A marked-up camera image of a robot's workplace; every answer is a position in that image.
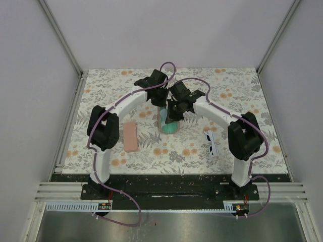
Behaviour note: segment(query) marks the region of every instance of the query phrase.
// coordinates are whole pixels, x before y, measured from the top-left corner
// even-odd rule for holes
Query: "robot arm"
[[[136,90],[160,84],[164,82],[165,78],[167,77],[162,72],[154,70],[150,78],[145,78],[144,80],[139,80],[135,83],[131,96],[125,100],[121,98],[114,105],[107,106],[107,108],[111,108],[112,106],[116,107],[104,117],[103,121],[106,121],[106,125],[100,124],[95,130],[91,140],[91,143],[98,151],[96,157],[96,172],[103,183],[105,183],[110,176],[110,154],[111,149],[119,139],[119,120],[135,107],[149,99],[151,99],[151,103],[155,106],[166,106],[168,89],[156,88],[141,92],[136,92]],[[232,181],[239,187],[248,184],[250,181],[250,167],[252,166],[250,156],[259,150],[260,145],[263,142],[262,138],[256,135],[253,128],[245,126],[242,121],[211,106],[203,92],[199,90],[190,92],[182,82],[176,83],[169,90],[173,95],[173,99],[167,100],[168,118],[166,123],[182,120],[184,118],[183,113],[191,111],[207,117],[220,125],[223,129],[228,129],[229,149],[235,156]],[[220,107],[229,111],[230,114],[234,114],[227,108]],[[87,130],[88,135],[98,120],[98,117],[104,111],[105,109],[99,106],[96,106],[93,109]],[[244,119],[247,119],[259,127],[252,113],[246,113],[242,116]],[[93,172],[90,177],[94,182],[99,183]]]

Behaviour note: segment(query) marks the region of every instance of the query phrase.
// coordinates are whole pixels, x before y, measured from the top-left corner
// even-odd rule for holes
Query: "white wall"
[[[292,174],[323,235],[323,2],[303,1],[261,73]]]
[[[81,68],[257,67],[293,0],[47,0]]]
[[[0,237],[19,241],[77,76],[35,0],[0,1]]]

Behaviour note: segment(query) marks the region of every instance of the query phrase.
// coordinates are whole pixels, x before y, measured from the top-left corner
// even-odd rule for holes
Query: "floral pattern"
[[[93,154],[86,148],[86,129],[92,108],[106,106],[127,94],[133,83],[150,76],[152,69],[89,71],[76,122],[68,147],[63,173],[90,173]],[[172,70],[165,69],[169,76]],[[199,77],[212,87],[210,98],[233,111],[253,112],[270,144],[269,154],[255,161],[253,173],[287,173],[273,122],[254,68],[178,69],[175,79]],[[205,84],[186,81],[191,91],[207,91]],[[123,148],[123,122],[137,122],[139,150]],[[211,145],[203,131],[213,130],[219,157],[209,157]],[[264,145],[259,152],[264,152]],[[166,135],[157,128],[157,107],[146,102],[131,111],[120,123],[120,138],[111,154],[111,173],[232,173],[233,155],[228,148],[227,131],[205,117],[186,113],[180,130]]]

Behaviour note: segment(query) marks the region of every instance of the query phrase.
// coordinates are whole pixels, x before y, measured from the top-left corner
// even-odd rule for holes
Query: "white sunglasses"
[[[216,144],[215,144],[215,139],[216,139],[215,133],[211,130],[205,131],[204,133],[205,133],[206,140],[212,142],[211,146],[209,147],[209,152],[210,152],[209,156],[210,157],[218,157],[219,151],[218,151]]]

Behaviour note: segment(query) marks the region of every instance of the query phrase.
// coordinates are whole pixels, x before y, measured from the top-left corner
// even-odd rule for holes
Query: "metal floor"
[[[260,209],[252,204],[251,211]],[[136,222],[136,213],[107,217]],[[293,204],[270,204],[260,216],[239,219],[207,213],[145,213],[141,227],[129,228],[90,213],[45,212],[37,241],[45,242],[209,242],[306,241]]]

